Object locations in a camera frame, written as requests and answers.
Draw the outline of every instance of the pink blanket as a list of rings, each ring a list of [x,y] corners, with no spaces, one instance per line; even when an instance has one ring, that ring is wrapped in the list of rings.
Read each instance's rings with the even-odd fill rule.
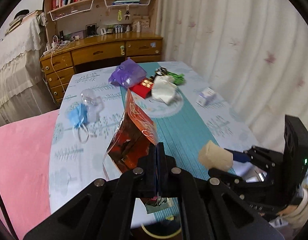
[[[0,127],[0,193],[20,239],[48,217],[48,168],[58,110]],[[5,223],[0,210],[0,218]]]

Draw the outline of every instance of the mask ear loop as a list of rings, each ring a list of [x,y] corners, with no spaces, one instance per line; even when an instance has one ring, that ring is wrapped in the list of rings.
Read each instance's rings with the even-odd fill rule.
[[[87,134],[87,135],[86,135],[85,141],[82,141],[82,140],[81,140],[81,135],[80,135],[80,133],[79,133],[79,130],[80,130],[81,127],[82,127],[83,131]],[[80,141],[80,143],[86,143],[86,142],[87,142],[88,137],[89,137],[89,134],[88,134],[88,130],[87,130],[87,128],[86,128],[86,126],[85,126],[84,124],[81,124],[81,126],[78,127],[78,129],[77,129],[77,134],[78,134],[78,140]],[[75,132],[74,132],[74,126],[73,126],[73,135],[74,135],[74,138],[76,138]]]

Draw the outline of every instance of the white cable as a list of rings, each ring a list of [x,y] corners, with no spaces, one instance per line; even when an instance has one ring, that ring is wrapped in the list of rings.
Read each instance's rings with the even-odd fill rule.
[[[46,43],[44,52],[46,51],[47,45],[48,45],[48,43]],[[42,58],[43,56],[44,56],[44,53],[43,53],[43,55],[41,55],[41,58]],[[41,60],[41,58],[40,58],[39,60]]]
[[[62,89],[63,89],[64,95],[65,95],[65,89],[64,89],[63,83],[62,83],[60,77],[58,76],[57,72],[55,71],[54,66],[53,66],[53,63],[52,63],[53,53],[54,53],[54,51],[55,51],[55,49],[56,49],[56,47],[57,47],[57,43],[58,43],[58,37],[57,37],[56,35],[54,35],[54,37],[56,37],[56,46],[53,48],[53,51],[52,51],[52,55],[51,55],[51,65],[52,65],[52,68],[53,68],[55,74],[57,75],[57,77],[58,77],[58,79],[59,79],[61,85],[62,85]]]

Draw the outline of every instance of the red snack bag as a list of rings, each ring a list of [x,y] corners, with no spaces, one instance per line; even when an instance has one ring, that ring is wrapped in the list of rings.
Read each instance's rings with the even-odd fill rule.
[[[140,157],[149,153],[150,143],[157,144],[154,122],[135,104],[130,90],[127,90],[125,111],[116,133],[107,149],[121,172],[137,166]]]

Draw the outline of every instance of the white curtain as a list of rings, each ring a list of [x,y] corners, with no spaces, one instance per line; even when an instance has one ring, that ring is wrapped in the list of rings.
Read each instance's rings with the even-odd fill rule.
[[[284,148],[284,115],[308,129],[308,26],[288,0],[159,0],[166,61],[201,74],[260,144]]]

